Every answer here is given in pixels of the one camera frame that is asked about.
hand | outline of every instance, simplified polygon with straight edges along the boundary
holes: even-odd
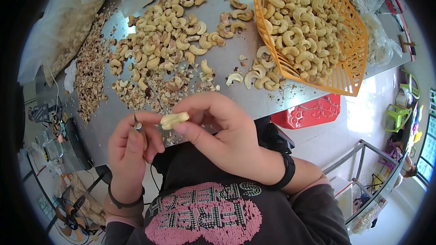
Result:
[[[144,138],[133,125],[134,115],[123,118],[109,139],[109,165],[112,171],[111,191],[121,203],[132,203],[139,199],[145,174],[145,161],[151,163],[155,155],[165,151],[159,124],[162,116],[151,112],[137,112],[136,118],[142,123],[148,146],[144,150]]]
[[[267,185],[283,177],[283,158],[259,147],[254,121],[231,99],[217,92],[198,93],[173,107],[173,113],[180,112],[190,117],[174,130],[222,170]],[[213,136],[202,124],[211,124],[219,132]]]

fingernail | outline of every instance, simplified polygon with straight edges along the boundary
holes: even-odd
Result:
[[[188,127],[186,127],[186,125],[185,125],[184,123],[180,123],[180,124],[178,124],[178,125],[174,128],[174,130],[175,130],[177,133],[180,133],[180,134],[184,135],[184,134],[187,133],[187,131],[188,131]]]

metal rack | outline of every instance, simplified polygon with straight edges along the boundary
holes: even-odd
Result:
[[[402,168],[402,165],[404,163],[405,159],[401,159],[399,162],[392,159],[389,155],[387,155],[385,152],[379,150],[378,148],[374,147],[373,145],[369,144],[363,139],[359,140],[359,145],[352,151],[350,151],[347,155],[345,155],[341,160],[334,163],[332,166],[327,168],[323,171],[325,175],[329,174],[339,166],[341,166],[343,163],[348,161],[351,157],[353,157],[358,151],[361,151],[360,161],[359,161],[359,167],[357,169],[356,177],[352,178],[352,184],[357,185],[364,193],[370,197],[370,200],[368,200],[356,213],[354,213],[351,217],[345,218],[345,224],[348,225],[351,222],[353,222],[355,219],[358,219],[360,214],[363,214],[367,211],[367,209],[374,206],[374,203],[378,204],[380,207],[383,207],[384,203],[386,202],[385,198],[388,196],[388,194],[392,191],[392,188],[394,186],[395,181],[397,180],[397,176],[400,173],[400,170]],[[382,186],[374,193],[370,193],[368,189],[362,185],[358,179],[360,177],[361,171],[362,171],[362,165],[363,165],[363,159],[365,157],[365,150],[366,148],[372,150],[376,154],[378,154],[380,157],[384,158],[386,161],[389,161],[393,165],[395,165],[394,170],[389,174],[389,176],[386,178],[386,181],[382,184]]]

black wristband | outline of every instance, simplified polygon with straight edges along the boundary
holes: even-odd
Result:
[[[111,199],[112,202],[113,202],[113,203],[118,207],[118,209],[121,209],[121,208],[123,208],[123,207],[124,207],[124,208],[131,208],[131,207],[137,206],[139,203],[144,203],[143,196],[144,196],[144,194],[145,194],[145,188],[142,187],[142,194],[141,194],[141,196],[139,197],[139,199],[138,199],[137,201],[132,202],[131,204],[123,204],[123,203],[117,201],[117,200],[113,197],[113,195],[112,195],[112,192],[111,192],[111,190],[110,190],[110,184],[109,184],[109,186],[108,186],[108,194],[109,194],[110,199]]]
[[[285,163],[285,175],[278,183],[267,185],[266,188],[268,190],[280,190],[284,188],[291,181],[295,174],[295,163],[290,155],[291,150],[289,150],[288,147],[284,147],[281,149],[275,148],[274,151],[280,152],[280,154],[283,156],[283,161]]]

electric fan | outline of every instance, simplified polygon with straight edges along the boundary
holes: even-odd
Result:
[[[76,245],[85,244],[89,240],[88,222],[83,213],[79,210],[81,204],[58,198],[59,205],[56,207],[56,217],[54,225],[59,233],[70,243]]]

